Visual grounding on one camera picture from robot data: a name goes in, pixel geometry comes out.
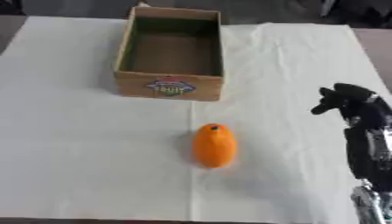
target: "orange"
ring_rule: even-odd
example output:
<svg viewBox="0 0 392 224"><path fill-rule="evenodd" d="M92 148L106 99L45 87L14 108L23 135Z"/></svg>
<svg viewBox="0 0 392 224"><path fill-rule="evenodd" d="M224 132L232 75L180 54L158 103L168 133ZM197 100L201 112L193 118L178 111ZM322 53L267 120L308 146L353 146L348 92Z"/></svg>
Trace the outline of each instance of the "orange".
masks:
<svg viewBox="0 0 392 224"><path fill-rule="evenodd" d="M193 158L207 168L227 164L235 155L233 133L218 123L209 123L196 131L192 142Z"/></svg>

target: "box label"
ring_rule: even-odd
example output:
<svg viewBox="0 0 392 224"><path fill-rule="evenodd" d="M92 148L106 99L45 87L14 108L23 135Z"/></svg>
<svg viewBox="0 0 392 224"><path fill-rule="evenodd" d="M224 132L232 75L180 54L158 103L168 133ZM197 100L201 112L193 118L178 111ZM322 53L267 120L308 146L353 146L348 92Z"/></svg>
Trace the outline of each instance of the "box label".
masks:
<svg viewBox="0 0 392 224"><path fill-rule="evenodd" d="M147 88L152 88L165 96L182 95L187 92L191 92L195 87L186 84L183 81L177 80L174 77L166 76L159 80L147 84Z"/></svg>

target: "fruit box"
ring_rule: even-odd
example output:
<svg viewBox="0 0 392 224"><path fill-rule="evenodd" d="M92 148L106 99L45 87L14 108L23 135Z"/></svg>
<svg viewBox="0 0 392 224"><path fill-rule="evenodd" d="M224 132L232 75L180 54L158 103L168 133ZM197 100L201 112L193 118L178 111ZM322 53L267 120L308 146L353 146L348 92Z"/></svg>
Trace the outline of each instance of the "fruit box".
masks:
<svg viewBox="0 0 392 224"><path fill-rule="evenodd" d="M218 101L223 83L218 11L135 7L115 62L122 95Z"/></svg>

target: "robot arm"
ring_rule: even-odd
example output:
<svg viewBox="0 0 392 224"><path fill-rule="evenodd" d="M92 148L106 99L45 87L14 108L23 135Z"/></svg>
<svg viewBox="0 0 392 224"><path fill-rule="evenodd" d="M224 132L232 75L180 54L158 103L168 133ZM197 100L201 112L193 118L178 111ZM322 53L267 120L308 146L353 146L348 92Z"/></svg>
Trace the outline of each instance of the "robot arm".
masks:
<svg viewBox="0 0 392 224"><path fill-rule="evenodd" d="M392 109L375 92L338 83L334 90L321 88L314 115L338 109L347 122L347 162L362 185L352 199L360 223L389 223L392 210Z"/></svg>

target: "white tablecloth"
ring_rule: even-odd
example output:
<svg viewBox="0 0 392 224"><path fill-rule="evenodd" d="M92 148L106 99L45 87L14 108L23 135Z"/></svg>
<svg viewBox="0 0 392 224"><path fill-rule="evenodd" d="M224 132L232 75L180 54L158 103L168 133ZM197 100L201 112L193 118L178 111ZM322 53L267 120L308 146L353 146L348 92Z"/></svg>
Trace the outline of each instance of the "white tablecloth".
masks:
<svg viewBox="0 0 392 224"><path fill-rule="evenodd" d="M219 102L123 97L111 64L124 21L30 17L0 56L0 216L355 223L357 184L337 112L318 89L359 84L390 100L346 26L225 26ZM189 158L204 123L238 155Z"/></svg>

